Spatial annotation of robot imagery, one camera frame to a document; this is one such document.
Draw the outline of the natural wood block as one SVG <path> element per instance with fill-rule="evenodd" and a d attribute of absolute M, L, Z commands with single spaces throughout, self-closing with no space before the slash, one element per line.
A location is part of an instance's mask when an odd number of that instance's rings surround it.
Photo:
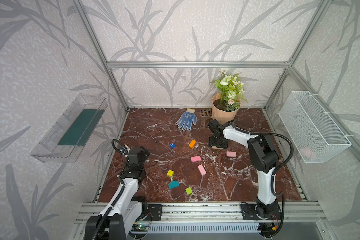
<path fill-rule="evenodd" d="M 215 146 L 212 146 L 211 148 L 216 149 L 216 150 L 222 150 L 223 149 L 223 148 L 218 148 L 218 147 L 215 147 Z"/>

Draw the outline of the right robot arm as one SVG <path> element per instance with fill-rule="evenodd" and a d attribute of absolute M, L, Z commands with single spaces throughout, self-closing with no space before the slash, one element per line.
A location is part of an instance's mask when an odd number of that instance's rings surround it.
<path fill-rule="evenodd" d="M 235 125 L 234 121 L 220 124 L 217 120 L 208 123 L 208 128 L 213 133 L 209 138 L 209 145 L 213 149 L 226 149 L 228 141 L 243 145 L 249 151 L 250 160 L 258 174 L 258 195 L 254 207 L 259 219 L 267 220 L 280 210 L 278 194 L 275 190 L 277 172 L 285 166 L 294 154 L 292 141 L 276 133 L 253 133 L 243 130 Z M 280 156 L 272 140 L 272 136 L 284 139 L 290 146 L 288 157 L 278 164 Z"/>

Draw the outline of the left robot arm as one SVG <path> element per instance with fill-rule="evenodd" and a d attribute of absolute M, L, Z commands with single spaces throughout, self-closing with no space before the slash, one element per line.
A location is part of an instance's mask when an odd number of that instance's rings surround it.
<path fill-rule="evenodd" d="M 113 139 L 112 147 L 126 157 L 126 163 L 118 179 L 119 187 L 107 206 L 97 215 L 88 219 L 85 226 L 85 240 L 125 240 L 137 219 L 147 213 L 145 198 L 134 195 L 146 177 L 144 162 L 150 152 L 144 147 L 127 148 Z"/>

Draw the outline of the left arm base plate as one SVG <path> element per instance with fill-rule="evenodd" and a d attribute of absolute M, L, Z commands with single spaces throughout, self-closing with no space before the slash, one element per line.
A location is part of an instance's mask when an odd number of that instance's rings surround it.
<path fill-rule="evenodd" d="M 163 205 L 148 204 L 147 216 L 145 221 L 160 221 L 162 218 Z"/>

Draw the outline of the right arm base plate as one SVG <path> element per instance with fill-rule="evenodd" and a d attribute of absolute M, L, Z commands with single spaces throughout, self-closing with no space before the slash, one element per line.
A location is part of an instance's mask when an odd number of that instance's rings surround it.
<path fill-rule="evenodd" d="M 262 202 L 255 204 L 242 202 L 240 209 L 243 220 L 272 220 L 272 216 L 280 220 L 283 213 L 277 201 L 269 205 L 264 205 Z"/>

